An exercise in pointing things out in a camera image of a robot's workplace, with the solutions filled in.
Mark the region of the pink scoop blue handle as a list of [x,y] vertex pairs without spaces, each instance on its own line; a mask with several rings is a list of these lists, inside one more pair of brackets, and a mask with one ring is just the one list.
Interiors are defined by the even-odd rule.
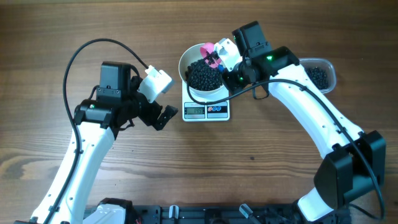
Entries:
[[208,42],[200,47],[200,54],[207,65],[210,68],[216,69],[217,71],[223,73],[225,68],[222,66],[221,58],[219,57],[217,51],[215,50],[215,45]]

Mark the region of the pile of black beans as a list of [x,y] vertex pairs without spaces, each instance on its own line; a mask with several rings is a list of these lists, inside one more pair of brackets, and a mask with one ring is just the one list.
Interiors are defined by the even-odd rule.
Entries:
[[203,59],[191,63],[185,72],[189,86],[199,91],[212,91],[222,85],[221,72],[211,68]]

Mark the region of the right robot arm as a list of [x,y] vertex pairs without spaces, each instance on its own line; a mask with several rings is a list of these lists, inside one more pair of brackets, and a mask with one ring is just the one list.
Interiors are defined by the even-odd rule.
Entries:
[[224,83],[232,96],[262,87],[295,116],[322,158],[313,189],[297,201],[302,221],[317,222],[340,208],[352,207],[370,191],[380,197],[386,160],[386,142],[380,133],[365,133],[343,116],[288,47],[271,47],[258,22],[232,35],[215,45],[227,68]]

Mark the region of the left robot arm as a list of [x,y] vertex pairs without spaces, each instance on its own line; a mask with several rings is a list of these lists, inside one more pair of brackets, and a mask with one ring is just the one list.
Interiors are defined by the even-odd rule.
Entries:
[[29,223],[141,222],[130,200],[105,198],[92,214],[85,213],[95,177],[118,133],[132,127],[134,118],[160,131],[178,112],[155,100],[173,85],[167,73],[152,65],[144,78],[132,72],[137,68],[128,63],[102,63],[99,85],[75,108],[69,147]]

